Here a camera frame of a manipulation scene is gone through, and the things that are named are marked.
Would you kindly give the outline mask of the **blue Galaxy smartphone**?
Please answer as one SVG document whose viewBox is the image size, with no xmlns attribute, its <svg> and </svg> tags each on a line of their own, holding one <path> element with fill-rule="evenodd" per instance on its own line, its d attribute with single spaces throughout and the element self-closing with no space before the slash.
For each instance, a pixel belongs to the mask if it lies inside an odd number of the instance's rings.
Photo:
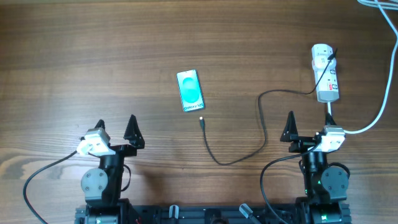
<svg viewBox="0 0 398 224">
<path fill-rule="evenodd" d="M 196 70 L 178 72 L 177 83 L 184 112 L 188 113 L 205 108 L 205 102 Z"/>
</svg>

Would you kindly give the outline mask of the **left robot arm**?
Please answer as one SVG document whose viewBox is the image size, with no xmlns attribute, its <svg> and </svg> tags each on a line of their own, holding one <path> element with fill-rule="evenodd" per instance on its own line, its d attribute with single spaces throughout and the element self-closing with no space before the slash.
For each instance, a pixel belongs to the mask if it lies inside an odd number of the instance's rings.
<svg viewBox="0 0 398 224">
<path fill-rule="evenodd" d="M 128 141 L 127 144 L 112 146 L 102 119 L 81 138 L 77 152 L 82 156 L 99 158 L 99 166 L 88 170 L 81 178 L 86 206 L 76 209 L 75 223 L 142 222 L 130 201 L 121 198 L 121 192 L 129 187 L 122 186 L 123 172 L 130 169 L 124 164 L 124 159 L 136 156 L 137 150 L 145 147 L 133 114 L 129 118 L 124 139 Z"/>
</svg>

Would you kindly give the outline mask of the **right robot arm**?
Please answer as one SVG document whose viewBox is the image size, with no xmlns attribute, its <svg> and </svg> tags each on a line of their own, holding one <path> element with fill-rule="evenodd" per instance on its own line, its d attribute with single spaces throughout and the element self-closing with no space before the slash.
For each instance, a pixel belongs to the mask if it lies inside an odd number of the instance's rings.
<svg viewBox="0 0 398 224">
<path fill-rule="evenodd" d="M 290 111 L 280 141 L 289 142 L 289 152 L 299 153 L 305 196 L 295 201 L 299 223 L 351 223 L 347 199 L 349 169 L 338 162 L 327 161 L 327 155 L 337 151 L 346 134 L 331 115 L 325 116 L 323 129 L 313 137 L 300 136 L 294 112 Z"/>
</svg>

